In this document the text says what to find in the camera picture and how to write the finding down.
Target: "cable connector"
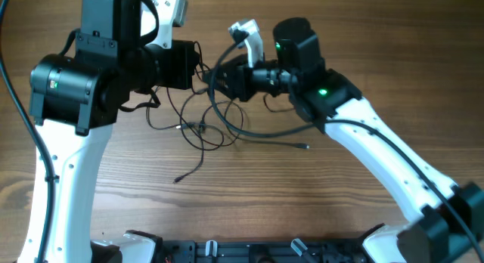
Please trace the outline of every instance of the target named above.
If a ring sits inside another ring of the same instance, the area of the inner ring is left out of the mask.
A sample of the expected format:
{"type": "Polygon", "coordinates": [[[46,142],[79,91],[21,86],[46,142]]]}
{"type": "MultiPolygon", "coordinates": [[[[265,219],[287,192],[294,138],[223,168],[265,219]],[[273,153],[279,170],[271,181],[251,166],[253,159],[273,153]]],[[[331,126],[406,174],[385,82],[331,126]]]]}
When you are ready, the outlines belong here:
{"type": "Polygon", "coordinates": [[[308,150],[309,149],[309,144],[306,144],[306,143],[295,143],[294,144],[294,147],[296,147],[298,149],[308,150]]]}
{"type": "Polygon", "coordinates": [[[200,123],[198,123],[198,132],[203,134],[205,133],[205,130],[206,130],[205,119],[202,119],[200,123]]]}
{"type": "Polygon", "coordinates": [[[239,45],[242,43],[247,37],[249,37],[248,32],[241,31],[239,29],[234,29],[232,31],[232,38],[235,41],[235,44],[239,45]]]}
{"type": "Polygon", "coordinates": [[[59,175],[54,175],[54,177],[52,177],[52,176],[45,176],[45,181],[46,182],[59,181],[59,179],[60,179],[59,175]]]}
{"type": "Polygon", "coordinates": [[[189,122],[188,124],[181,124],[181,125],[178,125],[176,128],[177,129],[180,129],[180,130],[186,130],[188,128],[193,128],[195,127],[197,123],[195,122],[189,122]]]}

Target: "wooden table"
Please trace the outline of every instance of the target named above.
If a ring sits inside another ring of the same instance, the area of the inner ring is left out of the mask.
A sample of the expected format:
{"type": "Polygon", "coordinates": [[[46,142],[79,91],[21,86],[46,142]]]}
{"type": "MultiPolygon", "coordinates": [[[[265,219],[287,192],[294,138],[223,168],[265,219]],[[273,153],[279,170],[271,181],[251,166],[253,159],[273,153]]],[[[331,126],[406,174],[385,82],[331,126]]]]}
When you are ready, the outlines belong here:
{"type": "MultiPolygon", "coordinates": [[[[484,187],[483,1],[189,0],[187,23],[174,38],[198,40],[212,66],[231,44],[227,27],[255,18],[266,57],[274,58],[276,23],[307,17],[327,65],[352,80],[403,140],[458,183],[484,187]]],[[[26,107],[30,70],[61,50],[80,25],[80,11],[81,0],[11,1],[2,47],[26,107]]],[[[172,95],[180,107],[189,92],[172,95]]],[[[160,98],[153,121],[176,124],[164,91],[160,98]]],[[[133,94],[129,104],[146,99],[133,94]]],[[[206,96],[195,98],[187,118],[199,119],[208,103],[206,96]]],[[[290,106],[285,97],[270,104],[290,106]]],[[[253,131],[303,123],[295,113],[269,113],[262,95],[242,105],[253,131]]],[[[35,148],[4,86],[0,119],[0,262],[12,262],[29,222],[35,148]]],[[[213,114],[208,121],[217,122],[213,114]]],[[[172,184],[195,167],[200,152],[177,130],[150,129],[144,111],[120,113],[99,170],[92,237],[128,229],[167,240],[355,237],[380,222],[405,221],[383,186],[336,142],[316,130],[280,140],[311,149],[237,142],[206,153],[200,171],[172,184]]],[[[473,260],[472,252],[462,259],[473,260]]]]}

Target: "green led light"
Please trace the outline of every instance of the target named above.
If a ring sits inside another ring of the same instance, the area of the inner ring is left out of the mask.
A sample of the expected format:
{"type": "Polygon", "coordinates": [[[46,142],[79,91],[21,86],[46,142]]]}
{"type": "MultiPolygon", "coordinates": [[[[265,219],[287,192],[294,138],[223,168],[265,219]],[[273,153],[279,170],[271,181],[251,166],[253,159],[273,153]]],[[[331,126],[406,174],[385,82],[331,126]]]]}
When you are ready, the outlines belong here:
{"type": "Polygon", "coordinates": [[[321,94],[321,96],[326,96],[327,95],[327,90],[322,88],[322,89],[319,89],[318,91],[319,94],[321,94]]]}

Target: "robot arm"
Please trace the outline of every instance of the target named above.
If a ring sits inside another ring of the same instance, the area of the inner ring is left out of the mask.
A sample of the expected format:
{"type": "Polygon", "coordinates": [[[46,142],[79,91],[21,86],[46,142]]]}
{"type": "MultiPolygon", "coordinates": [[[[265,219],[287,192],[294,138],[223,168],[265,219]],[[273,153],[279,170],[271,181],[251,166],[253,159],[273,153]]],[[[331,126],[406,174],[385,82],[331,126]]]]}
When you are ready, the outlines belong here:
{"type": "MultiPolygon", "coordinates": [[[[130,91],[191,88],[199,55],[193,42],[172,40],[172,27],[183,26],[187,6],[186,0],[82,0],[75,58],[50,54],[32,71],[29,111],[56,174],[46,261],[95,262],[110,254],[112,262],[151,262],[153,238],[126,234],[91,242],[92,203],[101,157],[130,91]]],[[[47,194],[37,152],[29,230],[18,262],[37,261],[47,194]]]]}
{"type": "MultiPolygon", "coordinates": [[[[273,96],[289,93],[290,102],[303,120],[338,141],[367,167],[409,222],[397,228],[383,227],[366,238],[363,246],[375,262],[447,262],[469,249],[471,241],[462,233],[461,224],[431,189],[448,199],[478,241],[482,238],[484,193],[475,184],[459,188],[422,160],[381,120],[346,77],[326,70],[318,38],[306,19],[285,20],[274,28],[273,34],[277,61],[251,64],[248,61],[253,56],[246,59],[241,55],[216,66],[204,82],[232,100],[248,101],[256,92],[273,96]],[[368,130],[375,130],[380,136],[368,130]],[[401,153],[381,137],[391,141],[401,153]]],[[[240,28],[239,35],[248,39],[253,31],[240,28]]],[[[249,42],[244,43],[248,50],[255,50],[249,42]]]]}

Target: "black plastic bracket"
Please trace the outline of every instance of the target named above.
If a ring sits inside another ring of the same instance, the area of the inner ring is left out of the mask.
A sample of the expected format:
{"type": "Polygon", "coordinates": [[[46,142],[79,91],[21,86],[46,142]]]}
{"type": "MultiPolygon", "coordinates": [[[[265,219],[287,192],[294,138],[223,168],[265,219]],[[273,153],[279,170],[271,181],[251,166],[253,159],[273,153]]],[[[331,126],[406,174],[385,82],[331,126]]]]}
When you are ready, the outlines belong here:
{"type": "Polygon", "coordinates": [[[290,96],[290,102],[302,120],[313,122],[324,134],[326,118],[337,115],[337,108],[353,98],[360,100],[361,91],[344,75],[329,69],[319,82],[290,96]]]}
{"type": "MultiPolygon", "coordinates": [[[[470,183],[455,189],[449,200],[477,241],[484,231],[484,192],[470,183]]],[[[407,262],[448,263],[463,255],[470,241],[447,208],[422,209],[423,218],[398,235],[398,248],[407,262]]]]}
{"type": "Polygon", "coordinates": [[[91,263],[122,263],[123,254],[115,245],[102,246],[91,242],[91,263]]]}
{"type": "Polygon", "coordinates": [[[162,237],[158,237],[157,235],[136,231],[136,230],[128,230],[126,231],[126,233],[138,235],[141,237],[146,237],[146,238],[149,238],[150,240],[153,240],[155,244],[154,244],[153,258],[151,259],[151,263],[165,263],[162,237]]]}

